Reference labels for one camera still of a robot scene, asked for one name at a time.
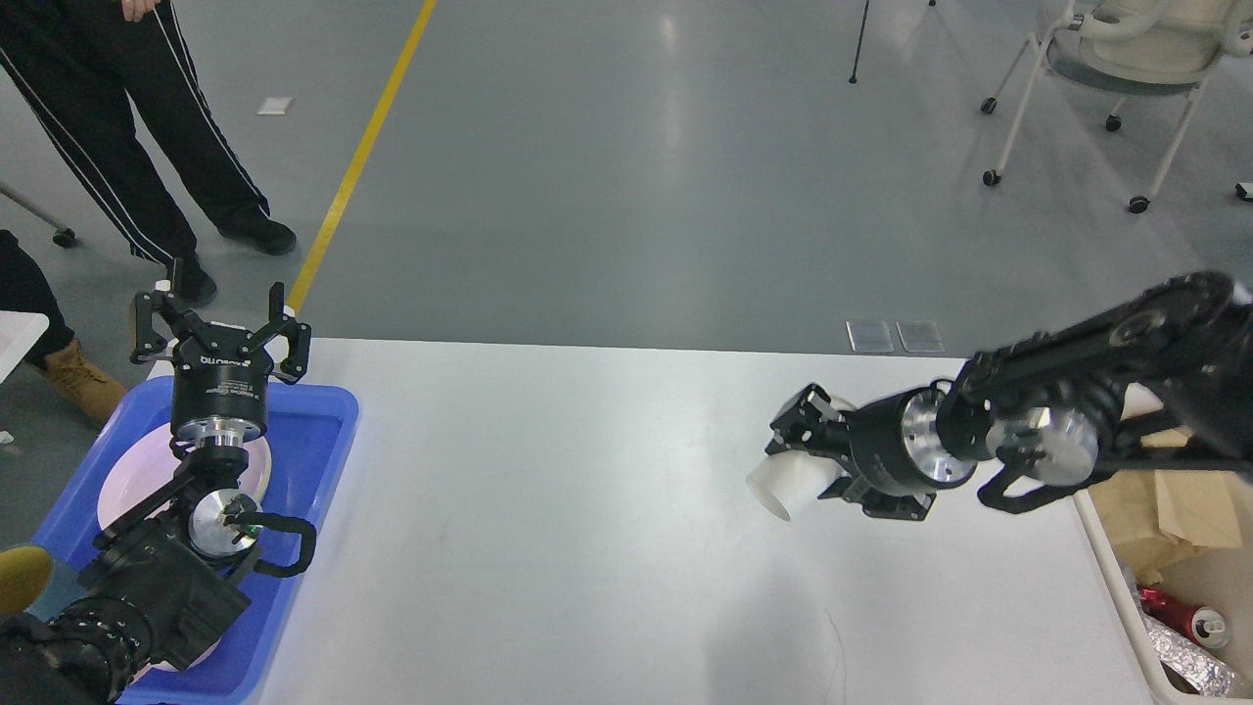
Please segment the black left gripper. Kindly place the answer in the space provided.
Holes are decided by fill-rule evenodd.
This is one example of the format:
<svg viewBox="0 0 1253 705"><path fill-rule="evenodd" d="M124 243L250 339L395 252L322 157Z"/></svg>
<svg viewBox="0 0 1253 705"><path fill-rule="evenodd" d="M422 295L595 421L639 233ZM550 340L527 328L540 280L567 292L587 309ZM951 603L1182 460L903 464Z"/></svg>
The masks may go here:
<svg viewBox="0 0 1253 705"><path fill-rule="evenodd" d="M256 333L218 333L190 306L180 304L175 289L189 273L207 275L195 258L175 258L152 291L132 301L132 364L170 358L174 367L170 435L182 442L202 442L211 436L251 442L264 436L268 425L268 376L297 384L309 364L309 326L297 321L286 304L283 284L269 286L269 318ZM172 353L169 339L157 333L160 318L179 341ZM268 346L282 338L283 358L274 361Z"/></svg>

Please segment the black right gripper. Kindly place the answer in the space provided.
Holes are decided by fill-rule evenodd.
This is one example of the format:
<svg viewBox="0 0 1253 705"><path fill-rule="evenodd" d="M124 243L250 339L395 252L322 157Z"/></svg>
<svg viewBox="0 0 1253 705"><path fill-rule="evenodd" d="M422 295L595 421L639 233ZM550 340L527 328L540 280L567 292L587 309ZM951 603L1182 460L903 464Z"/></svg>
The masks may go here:
<svg viewBox="0 0 1253 705"><path fill-rule="evenodd" d="M938 490L965 485L976 461L944 447L938 414L945 394L933 387L907 389L872 404L855 404L809 383L771 419L766 455L794 450L850 461L855 475L837 478L819 500L857 503L871 518L925 521Z"/></svg>

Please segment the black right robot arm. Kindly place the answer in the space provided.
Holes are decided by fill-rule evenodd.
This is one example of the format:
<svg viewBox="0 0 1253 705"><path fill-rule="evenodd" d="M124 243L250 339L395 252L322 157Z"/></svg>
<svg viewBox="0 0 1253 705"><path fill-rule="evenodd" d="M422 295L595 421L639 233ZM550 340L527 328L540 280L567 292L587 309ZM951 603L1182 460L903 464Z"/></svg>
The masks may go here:
<svg viewBox="0 0 1253 705"><path fill-rule="evenodd" d="M807 384L747 482L779 518L816 498L922 521L977 465L985 507L1025 513L1121 470L1250 478L1250 291L1179 275L1059 333L977 352L952 379L855 407Z"/></svg>

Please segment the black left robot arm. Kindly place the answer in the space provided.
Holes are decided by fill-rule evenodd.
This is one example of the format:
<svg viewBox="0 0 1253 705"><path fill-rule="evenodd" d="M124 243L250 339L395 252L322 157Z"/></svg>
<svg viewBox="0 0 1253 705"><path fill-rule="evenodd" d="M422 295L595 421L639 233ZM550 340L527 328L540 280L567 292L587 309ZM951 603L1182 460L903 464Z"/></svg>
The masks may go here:
<svg viewBox="0 0 1253 705"><path fill-rule="evenodd" d="M132 361L165 358L170 384L170 481L94 538L84 589L59 614L3 620L5 704L113 704L157 662L185 669L251 607L251 574L291 579L316 553L307 518L272 513L239 481L247 442L268 427L268 381L307 373L309 326L268 293L259 329L211 324L175 294L188 272L134 299Z"/></svg>

